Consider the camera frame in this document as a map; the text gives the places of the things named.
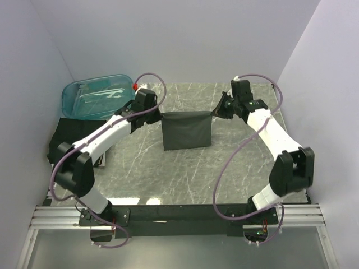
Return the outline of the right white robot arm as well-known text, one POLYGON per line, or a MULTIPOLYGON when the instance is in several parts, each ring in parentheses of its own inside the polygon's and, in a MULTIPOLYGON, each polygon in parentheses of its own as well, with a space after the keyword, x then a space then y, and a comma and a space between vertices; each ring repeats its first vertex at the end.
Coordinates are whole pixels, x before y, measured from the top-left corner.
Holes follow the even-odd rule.
POLYGON ((266 217, 266 210, 273 208, 290 194, 312 186, 314 151, 309 147, 302 147, 291 138, 274 118, 274 111, 263 100, 254 99, 250 82, 245 77, 237 76, 231 81, 231 89, 222 93, 211 114, 222 119, 238 116, 255 132, 238 149, 241 150, 255 137, 260 137, 274 159, 268 184, 248 199, 243 216, 226 216, 221 213, 216 204, 216 195, 212 195, 213 207, 218 216, 225 220, 248 219, 251 223, 258 224, 266 217))

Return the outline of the grey t-shirt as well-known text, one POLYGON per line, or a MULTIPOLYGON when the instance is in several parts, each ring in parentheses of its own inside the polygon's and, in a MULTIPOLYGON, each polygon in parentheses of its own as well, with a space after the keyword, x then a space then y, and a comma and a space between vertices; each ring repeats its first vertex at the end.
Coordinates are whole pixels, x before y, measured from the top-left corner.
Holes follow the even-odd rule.
POLYGON ((209 111, 163 113, 161 125, 164 150, 211 146, 211 124, 209 111))

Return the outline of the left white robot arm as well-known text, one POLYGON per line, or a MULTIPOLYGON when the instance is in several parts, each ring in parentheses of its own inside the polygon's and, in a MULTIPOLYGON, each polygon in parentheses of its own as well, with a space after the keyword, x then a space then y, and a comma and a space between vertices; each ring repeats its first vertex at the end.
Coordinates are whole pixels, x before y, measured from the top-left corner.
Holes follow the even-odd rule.
POLYGON ((92 210, 92 218, 99 225, 111 221, 111 203, 95 186, 94 163, 110 147, 134 133, 145 124, 161 120, 157 95, 142 84, 135 92, 135 98, 118 109, 105 124, 85 138, 72 144, 58 146, 50 178, 50 191, 54 197, 54 183, 70 191, 92 210))

